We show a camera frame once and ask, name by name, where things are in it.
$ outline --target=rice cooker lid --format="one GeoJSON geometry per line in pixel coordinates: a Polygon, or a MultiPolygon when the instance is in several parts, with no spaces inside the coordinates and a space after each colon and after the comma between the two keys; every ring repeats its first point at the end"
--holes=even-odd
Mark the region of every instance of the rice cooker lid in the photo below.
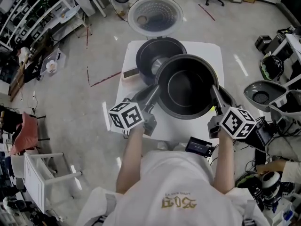
{"type": "Polygon", "coordinates": [[[183,11],[173,0],[138,0],[130,8],[127,21],[146,37],[163,37],[180,28],[183,11]]]}
{"type": "Polygon", "coordinates": [[[262,177],[262,188],[269,188],[276,184],[280,179],[280,174],[278,172],[268,172],[262,177]]]}

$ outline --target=red line on floor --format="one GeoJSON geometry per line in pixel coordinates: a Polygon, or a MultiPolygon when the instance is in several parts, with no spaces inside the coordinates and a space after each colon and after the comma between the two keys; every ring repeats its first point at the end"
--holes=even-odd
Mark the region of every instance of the red line on floor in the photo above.
{"type": "Polygon", "coordinates": [[[88,66],[87,66],[87,77],[88,77],[88,84],[90,85],[90,78],[89,78],[88,66]]]}
{"type": "Polygon", "coordinates": [[[214,17],[212,17],[211,14],[208,13],[206,9],[204,9],[200,4],[199,4],[199,6],[215,21],[214,17]]]}
{"type": "Polygon", "coordinates": [[[89,26],[87,27],[87,44],[86,44],[86,49],[88,49],[88,37],[89,37],[89,26]]]}
{"type": "Polygon", "coordinates": [[[94,85],[98,85],[98,84],[100,84],[104,81],[107,81],[108,79],[113,78],[114,76],[119,75],[119,74],[121,74],[121,71],[116,73],[116,74],[113,74],[113,75],[109,76],[108,78],[103,79],[102,81],[99,81],[99,82],[95,83],[94,85]]]}

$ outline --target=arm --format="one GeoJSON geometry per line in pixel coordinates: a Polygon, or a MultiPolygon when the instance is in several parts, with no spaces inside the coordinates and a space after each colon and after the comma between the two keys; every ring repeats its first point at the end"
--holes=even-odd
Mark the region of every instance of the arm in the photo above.
{"type": "Polygon", "coordinates": [[[130,131],[116,182],[117,193],[125,194],[128,189],[140,180],[143,133],[143,123],[130,131]]]}
{"type": "Polygon", "coordinates": [[[234,188],[233,140],[223,128],[219,132],[219,138],[220,146],[213,187],[222,194],[226,194],[234,188]]]}
{"type": "Polygon", "coordinates": [[[28,61],[29,57],[28,55],[26,55],[25,57],[25,60],[24,60],[24,63],[20,66],[20,71],[23,73],[23,70],[24,70],[24,67],[25,65],[27,64],[27,61],[28,61]]]}
{"type": "Polygon", "coordinates": [[[282,171],[281,182],[301,183],[301,162],[277,160],[265,165],[258,165],[256,169],[259,174],[282,171]]]}
{"type": "Polygon", "coordinates": [[[256,166],[256,171],[258,174],[265,174],[270,171],[283,171],[285,167],[285,160],[272,161],[265,165],[256,166]]]}

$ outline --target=marker cube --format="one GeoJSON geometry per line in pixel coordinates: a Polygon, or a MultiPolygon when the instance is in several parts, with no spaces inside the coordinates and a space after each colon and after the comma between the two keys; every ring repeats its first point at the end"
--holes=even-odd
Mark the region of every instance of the marker cube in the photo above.
{"type": "Polygon", "coordinates": [[[248,111],[230,107],[224,115],[220,126],[223,127],[233,139],[245,139],[256,124],[256,120],[248,111]]]}
{"type": "Polygon", "coordinates": [[[144,122],[142,113],[137,103],[122,102],[109,110],[109,115],[118,128],[130,130],[144,122]]]}

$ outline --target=white bin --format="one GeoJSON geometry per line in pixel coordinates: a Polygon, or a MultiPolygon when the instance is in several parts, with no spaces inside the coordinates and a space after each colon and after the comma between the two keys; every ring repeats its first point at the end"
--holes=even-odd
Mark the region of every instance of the white bin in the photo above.
{"type": "Polygon", "coordinates": [[[64,68],[66,55],[59,48],[54,50],[50,55],[48,55],[47,58],[44,59],[40,75],[49,74],[49,76],[52,76],[53,74],[55,74],[55,73],[48,73],[47,72],[46,64],[50,60],[54,60],[55,62],[57,62],[57,70],[55,72],[55,73],[57,73],[59,70],[64,68]]]}

